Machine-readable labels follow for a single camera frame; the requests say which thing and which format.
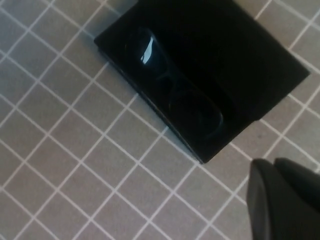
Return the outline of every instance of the tile floor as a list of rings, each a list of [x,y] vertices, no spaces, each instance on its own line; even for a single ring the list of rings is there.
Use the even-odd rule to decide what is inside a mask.
[[[93,44],[134,0],[0,0],[0,239],[249,240],[250,159],[320,171],[320,2],[236,1],[311,75],[199,165]]]

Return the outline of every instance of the gray tile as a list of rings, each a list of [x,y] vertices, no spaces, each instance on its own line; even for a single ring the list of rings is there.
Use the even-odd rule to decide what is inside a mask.
[[[81,26],[100,6],[95,0],[56,0],[54,5]]]
[[[2,186],[20,166],[21,161],[2,144],[0,144],[0,156],[0,186]]]
[[[31,225],[24,230],[23,234],[18,238],[18,240],[54,240],[42,226],[37,222],[33,221]]]
[[[119,118],[108,135],[137,160],[157,138],[153,130],[128,111]]]
[[[230,193],[199,167],[183,182],[177,193],[208,220],[217,213]]]
[[[4,52],[7,52],[25,31],[2,12],[0,12],[0,29],[0,50]]]
[[[0,233],[7,240],[12,240],[27,224],[30,217],[3,192],[0,192],[0,209]]]
[[[91,37],[85,33],[77,36],[64,55],[92,78],[106,62],[98,53],[98,49]]]
[[[257,20],[285,47],[289,47],[307,23],[274,1]]]
[[[260,121],[253,122],[241,132],[233,143],[251,158],[262,158],[278,136]]]
[[[247,191],[248,191],[248,181],[246,181],[246,183],[241,187],[241,189],[238,192],[238,196],[246,201]]]
[[[268,159],[273,163],[276,158],[287,158],[308,169],[316,170],[317,165],[308,159],[302,152],[288,143],[286,140],[281,140],[273,151],[268,156]]]
[[[33,85],[34,80],[13,62],[5,59],[0,64],[0,94],[16,104]]]
[[[102,131],[105,131],[124,109],[95,84],[86,90],[74,108]]]
[[[19,105],[19,109],[48,131],[64,114],[67,106],[42,86],[37,85]]]
[[[83,230],[77,240],[110,240],[99,228],[92,223]]]
[[[56,54],[28,33],[10,56],[32,75],[39,77],[54,60]]]
[[[111,193],[111,190],[82,165],[61,188],[74,203],[92,215]]]
[[[320,160],[320,119],[305,111],[286,136],[316,160]]]
[[[89,80],[64,59],[59,58],[44,75],[42,82],[68,104],[72,104]]]
[[[0,128],[0,139],[25,158],[44,134],[20,113],[14,112]]]
[[[102,71],[96,81],[124,104],[129,103],[136,94],[126,80],[110,65]]]
[[[115,10],[117,10],[119,13],[124,14],[137,2],[137,0],[108,0],[107,3]]]
[[[52,184],[59,186],[78,162],[47,138],[30,157],[28,163]]]
[[[282,133],[301,108],[302,107],[298,103],[287,96],[269,111],[263,119]]]
[[[250,161],[227,145],[203,166],[227,187],[235,190],[248,174]]]
[[[173,196],[155,216],[153,222],[172,239],[194,240],[206,223]]]
[[[84,163],[114,188],[135,165],[133,160],[105,138]]]
[[[165,129],[166,124],[140,96],[134,100],[134,102],[130,105],[130,108],[144,120],[150,123],[159,132],[162,132]]]
[[[295,98],[303,103],[308,101],[315,89],[320,85],[320,75],[311,69],[308,70],[310,75],[291,92]]]
[[[40,212],[38,219],[59,239],[72,239],[87,221],[58,193]]]
[[[320,31],[312,26],[309,27],[293,51],[320,69]]]
[[[152,225],[148,225],[137,240],[165,240],[166,238]]]
[[[119,192],[148,217],[158,209],[170,193],[140,166],[121,185]]]
[[[53,8],[49,8],[32,28],[34,33],[58,51],[67,45],[78,30],[75,25]]]
[[[117,19],[118,15],[116,15],[106,6],[103,6],[91,19],[85,29],[93,36],[97,36],[111,24],[113,24]]]
[[[187,148],[187,146],[177,137],[176,134],[174,134],[174,132],[171,129],[168,129],[165,132],[164,136],[167,139],[169,139],[173,144],[175,144],[178,148],[180,148],[183,152],[188,154],[190,157],[193,157],[193,154],[191,153],[189,148]]]
[[[52,136],[77,157],[82,158],[101,135],[71,111],[54,129]]]
[[[117,195],[106,203],[95,221],[117,240],[131,240],[146,222]]]
[[[224,238],[212,227],[209,227],[200,240],[224,240]]]
[[[257,16],[263,6],[268,0],[234,0],[244,10],[246,10],[252,17]]]
[[[6,0],[1,6],[22,24],[29,27],[45,10],[41,0]]]
[[[234,198],[213,222],[232,240],[252,239],[247,206]]]
[[[52,187],[25,165],[14,175],[5,189],[31,213],[36,213],[54,192]]]
[[[315,96],[315,98],[310,103],[309,107],[320,114],[320,93]]]
[[[164,139],[155,144],[142,164],[172,189],[193,166],[189,159]]]
[[[11,110],[12,107],[0,98],[0,123],[8,116]]]
[[[320,8],[320,2],[317,0],[283,0],[283,2],[309,19],[311,19]]]

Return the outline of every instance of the black object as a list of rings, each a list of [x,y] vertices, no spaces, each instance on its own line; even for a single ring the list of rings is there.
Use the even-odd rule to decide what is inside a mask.
[[[94,42],[202,163],[309,74],[231,0],[140,0]]]
[[[320,176],[293,161],[253,160],[247,207],[253,240],[320,239]]]

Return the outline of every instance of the white grout line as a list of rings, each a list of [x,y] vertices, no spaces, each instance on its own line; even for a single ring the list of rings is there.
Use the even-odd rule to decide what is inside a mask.
[[[309,29],[309,27],[312,25],[312,23],[314,22],[314,20],[320,15],[320,9],[316,12],[316,14],[313,16],[313,18],[310,19],[310,21],[308,22],[308,24],[302,29],[302,31],[299,33],[299,35],[295,38],[295,40],[293,41],[293,43],[291,43],[291,45],[289,46],[289,50],[291,50],[296,44],[297,42],[301,39],[301,37],[305,34],[305,32]]]
[[[261,8],[261,10],[254,17],[255,20],[257,20],[261,16],[261,14],[267,9],[267,7],[271,4],[271,2],[272,0],[268,0],[268,2]]]

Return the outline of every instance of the open case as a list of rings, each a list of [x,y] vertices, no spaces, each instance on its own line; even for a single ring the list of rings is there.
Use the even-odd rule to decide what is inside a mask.
[[[94,42],[201,163],[309,74],[231,0],[140,0]]]

